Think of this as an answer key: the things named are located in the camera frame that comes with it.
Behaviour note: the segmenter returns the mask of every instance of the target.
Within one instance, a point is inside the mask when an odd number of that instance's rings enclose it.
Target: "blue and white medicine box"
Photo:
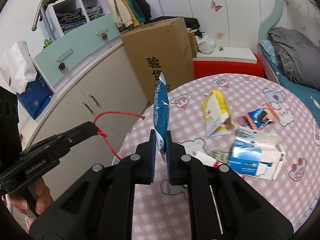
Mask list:
[[[240,174],[274,180],[284,158],[278,135],[239,127],[228,165]]]

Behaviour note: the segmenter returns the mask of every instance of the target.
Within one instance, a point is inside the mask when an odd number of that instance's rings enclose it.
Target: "pinecone drawer knob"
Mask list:
[[[66,69],[66,64],[64,63],[64,62],[60,62],[60,61],[58,61],[58,63],[59,63],[59,70],[65,70]]]
[[[108,38],[108,34],[101,33],[101,37],[102,37],[103,40],[106,40]]]

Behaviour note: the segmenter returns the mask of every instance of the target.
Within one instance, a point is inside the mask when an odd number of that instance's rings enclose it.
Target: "butterfly wall decal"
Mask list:
[[[221,5],[216,6],[216,3],[212,0],[211,2],[211,9],[214,9],[216,12],[222,8]]]

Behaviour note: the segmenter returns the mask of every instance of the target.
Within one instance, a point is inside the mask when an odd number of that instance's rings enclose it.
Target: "pink checkered tablecloth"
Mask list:
[[[282,138],[286,159],[276,180],[246,177],[246,181],[279,210],[294,231],[306,221],[319,199],[319,127],[306,106],[291,92],[269,80],[241,74],[219,74],[194,80],[169,93],[170,122],[174,142],[186,152],[213,149],[230,151],[232,134],[208,138],[204,132],[201,103],[211,90],[221,90],[234,123],[243,125],[246,112],[269,102],[280,120],[263,131]],[[153,129],[153,106],[126,136],[119,155],[133,154],[149,140]],[[132,239],[191,239],[188,195],[183,187],[167,187],[166,164],[158,152],[155,180],[151,186],[136,185]]]

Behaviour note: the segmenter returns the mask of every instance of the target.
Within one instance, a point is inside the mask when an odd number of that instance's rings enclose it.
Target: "red cushion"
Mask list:
[[[264,78],[262,65],[257,58],[257,63],[242,63],[232,61],[194,61],[196,79],[223,73],[246,74]]]

